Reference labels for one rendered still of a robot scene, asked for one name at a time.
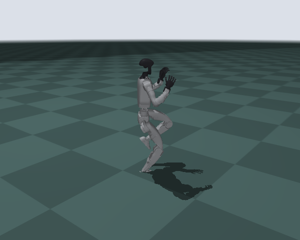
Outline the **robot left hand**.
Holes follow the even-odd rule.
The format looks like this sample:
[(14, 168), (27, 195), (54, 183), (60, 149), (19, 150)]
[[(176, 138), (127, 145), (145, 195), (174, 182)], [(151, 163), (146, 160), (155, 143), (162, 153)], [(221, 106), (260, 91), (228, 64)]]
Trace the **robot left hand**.
[(166, 73), (170, 71), (168, 67), (163, 67), (160, 72), (159, 72), (159, 78), (157, 80), (157, 83), (159, 84), (160, 83), (160, 80), (161, 81), (164, 81), (163, 78), (165, 77)]

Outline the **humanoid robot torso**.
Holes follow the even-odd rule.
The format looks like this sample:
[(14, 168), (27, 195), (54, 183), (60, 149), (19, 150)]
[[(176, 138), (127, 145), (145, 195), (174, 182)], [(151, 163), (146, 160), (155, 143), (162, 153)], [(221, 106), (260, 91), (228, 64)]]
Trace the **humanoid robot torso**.
[[(150, 108), (151, 106), (151, 100), (147, 94), (147, 92), (144, 90), (143, 88), (143, 82), (145, 81), (149, 81), (152, 84), (152, 81), (150, 78), (148, 78), (147, 76), (143, 79), (140, 79), (140, 77), (137, 80), (137, 104), (139, 109), (138, 115), (137, 115), (137, 119), (138, 119), (138, 123), (141, 126), (141, 122), (143, 120), (145, 120), (146, 122), (149, 122), (150, 120), (150, 116), (148, 113), (148, 108)], [(152, 84), (152, 88), (153, 88), (153, 84)]]

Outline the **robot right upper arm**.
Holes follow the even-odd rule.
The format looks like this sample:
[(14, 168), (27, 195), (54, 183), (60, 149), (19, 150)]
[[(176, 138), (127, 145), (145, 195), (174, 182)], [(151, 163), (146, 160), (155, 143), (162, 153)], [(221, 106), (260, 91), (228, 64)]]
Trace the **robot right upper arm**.
[(147, 92), (148, 97), (150, 98), (152, 105), (154, 107), (158, 107), (160, 104), (157, 104), (155, 102), (155, 99), (157, 99), (157, 98), (156, 98), (156, 94), (153, 90), (153, 86), (152, 86), (151, 82), (144, 81), (142, 84), (143, 84), (143, 89)]

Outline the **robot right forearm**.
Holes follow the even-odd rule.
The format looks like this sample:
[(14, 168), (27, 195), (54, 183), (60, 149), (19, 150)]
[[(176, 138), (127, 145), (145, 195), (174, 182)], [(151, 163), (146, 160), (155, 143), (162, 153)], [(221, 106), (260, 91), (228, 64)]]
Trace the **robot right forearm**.
[(158, 98), (155, 99), (155, 102), (157, 104), (163, 103), (165, 99), (168, 97), (169, 91), (170, 91), (169, 89), (165, 88), (164, 92)]

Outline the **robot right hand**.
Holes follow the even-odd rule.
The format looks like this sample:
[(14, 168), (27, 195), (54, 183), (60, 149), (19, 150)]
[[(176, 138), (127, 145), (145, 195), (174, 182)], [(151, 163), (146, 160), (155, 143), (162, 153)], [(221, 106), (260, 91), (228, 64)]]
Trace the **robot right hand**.
[[(173, 79), (172, 79), (173, 78)], [(174, 81), (174, 82), (173, 82)], [(168, 80), (167, 80), (167, 77), (165, 77), (165, 82), (166, 82), (166, 86), (164, 87), (164, 90), (163, 90), (163, 92), (165, 91), (165, 89), (167, 88), (167, 89), (169, 89), (169, 92), (170, 92), (170, 88), (174, 85), (174, 83), (175, 83), (175, 81), (176, 81), (176, 79), (174, 80), (174, 77), (173, 76), (171, 76), (171, 78), (170, 78), (170, 75), (169, 75), (169, 77), (168, 77)]]

